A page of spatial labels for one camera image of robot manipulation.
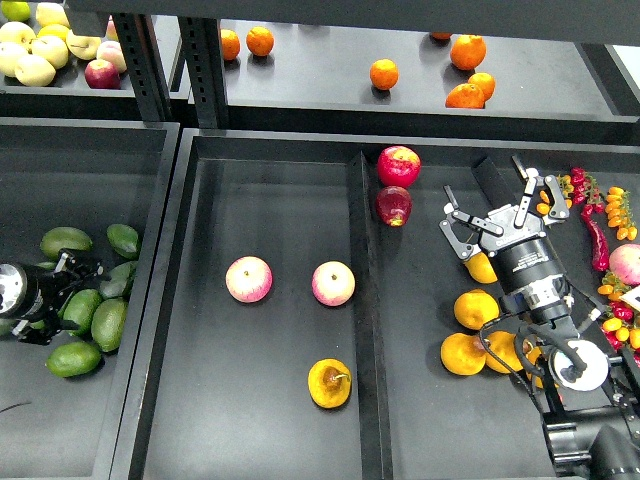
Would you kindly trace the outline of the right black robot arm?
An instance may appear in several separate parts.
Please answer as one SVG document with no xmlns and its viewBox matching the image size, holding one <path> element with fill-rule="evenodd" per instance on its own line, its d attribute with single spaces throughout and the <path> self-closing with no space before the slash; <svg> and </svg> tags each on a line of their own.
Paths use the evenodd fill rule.
<svg viewBox="0 0 640 480">
<path fill-rule="evenodd" d="M 507 190 L 489 158 L 473 175 L 492 209 L 474 216 L 460 209 L 453 191 L 440 229 L 460 260 L 487 255 L 503 291 L 501 316 L 520 324 L 512 342 L 520 368 L 509 367 L 532 400 L 547 404 L 540 420 L 554 471 L 585 479 L 639 476 L 639 374 L 629 352 L 607 353 L 585 338 L 605 307 L 586 295 L 592 309 L 572 318 L 579 289 L 569 279 L 548 237 L 570 210 L 558 179 L 542 176 L 512 156 L 521 197 Z"/>
</svg>

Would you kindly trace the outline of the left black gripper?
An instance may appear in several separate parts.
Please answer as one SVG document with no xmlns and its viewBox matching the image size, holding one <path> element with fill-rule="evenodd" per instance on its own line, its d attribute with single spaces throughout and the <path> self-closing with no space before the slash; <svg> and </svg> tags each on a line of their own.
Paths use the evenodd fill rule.
<svg viewBox="0 0 640 480">
<path fill-rule="evenodd" d="M 63 248 L 54 270 L 20 263 L 1 264 L 1 321 L 19 321 L 11 334 L 22 343 L 49 345 L 60 332 L 77 331 L 73 321 L 60 320 L 60 292 L 94 280 L 108 281 L 101 259 L 92 253 Z"/>
</svg>

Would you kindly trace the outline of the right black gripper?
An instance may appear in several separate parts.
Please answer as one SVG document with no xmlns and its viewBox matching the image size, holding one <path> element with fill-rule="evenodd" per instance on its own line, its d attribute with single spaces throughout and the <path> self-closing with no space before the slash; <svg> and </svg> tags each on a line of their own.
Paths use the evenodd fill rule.
<svg viewBox="0 0 640 480">
<path fill-rule="evenodd" d="M 569 207 L 556 176 L 541 176 L 536 168 L 525 168 L 517 154 L 511 161 L 524 185 L 517 207 L 505 205 L 489 212 L 487 218 L 473 216 L 460 209 L 451 186 L 445 185 L 448 202 L 439 228 L 459 260 L 467 261 L 481 250 L 487 255 L 503 290 L 499 303 L 507 313 L 528 320 L 568 317 L 567 271 L 547 237 L 545 225 L 565 221 Z M 542 219 L 529 213 L 538 191 L 550 196 L 550 210 Z M 479 242 L 462 241 L 455 225 L 480 235 Z"/>
</svg>

